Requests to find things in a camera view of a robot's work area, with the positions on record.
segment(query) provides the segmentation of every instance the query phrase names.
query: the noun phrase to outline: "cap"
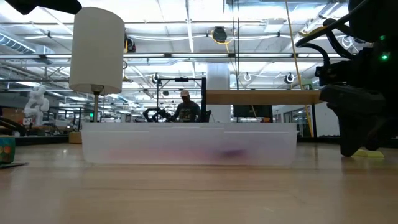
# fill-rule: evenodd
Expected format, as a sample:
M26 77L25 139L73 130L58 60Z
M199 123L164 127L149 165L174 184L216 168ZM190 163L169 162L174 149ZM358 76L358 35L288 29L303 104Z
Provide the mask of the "cap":
M189 91L188 91L188 90L182 90L180 96L181 96L181 97L183 97L183 96L189 96Z

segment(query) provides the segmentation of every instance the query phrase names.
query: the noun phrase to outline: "wooden table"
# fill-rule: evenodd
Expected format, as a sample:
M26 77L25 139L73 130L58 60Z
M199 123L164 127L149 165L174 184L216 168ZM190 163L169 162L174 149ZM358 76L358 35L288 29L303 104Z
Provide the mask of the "wooden table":
M208 105L311 105L319 90L207 90Z
M398 151L299 144L290 167L85 163L81 146L18 147L0 170L1 223L396 223Z

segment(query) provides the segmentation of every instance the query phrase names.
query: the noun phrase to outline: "wall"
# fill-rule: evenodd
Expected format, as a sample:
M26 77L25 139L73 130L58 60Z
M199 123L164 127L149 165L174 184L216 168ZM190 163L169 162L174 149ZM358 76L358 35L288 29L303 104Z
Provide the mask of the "wall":
M304 108L304 105L277 105L272 107L272 112L274 115L281 114L282 122L284 122L284 113L301 108ZM326 103L315 105L315 116L317 117L317 136L333 136L340 134L338 118L335 113L326 106Z

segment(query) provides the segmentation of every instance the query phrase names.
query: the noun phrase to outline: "dark shirt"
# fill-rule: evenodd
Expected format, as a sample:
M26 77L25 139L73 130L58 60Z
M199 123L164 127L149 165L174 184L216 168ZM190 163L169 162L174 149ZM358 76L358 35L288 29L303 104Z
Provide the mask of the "dark shirt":
M180 118L180 122L199 122L200 121L200 107L195 102L180 103L177 106L175 114L172 119Z

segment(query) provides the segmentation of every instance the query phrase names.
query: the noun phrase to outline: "white cylindrical lamp shade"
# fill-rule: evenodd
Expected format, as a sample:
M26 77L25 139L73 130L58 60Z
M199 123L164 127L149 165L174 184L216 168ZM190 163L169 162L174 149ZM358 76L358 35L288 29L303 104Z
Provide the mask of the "white cylindrical lamp shade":
M124 22L112 12L85 7L75 16L69 87L101 95L122 91Z

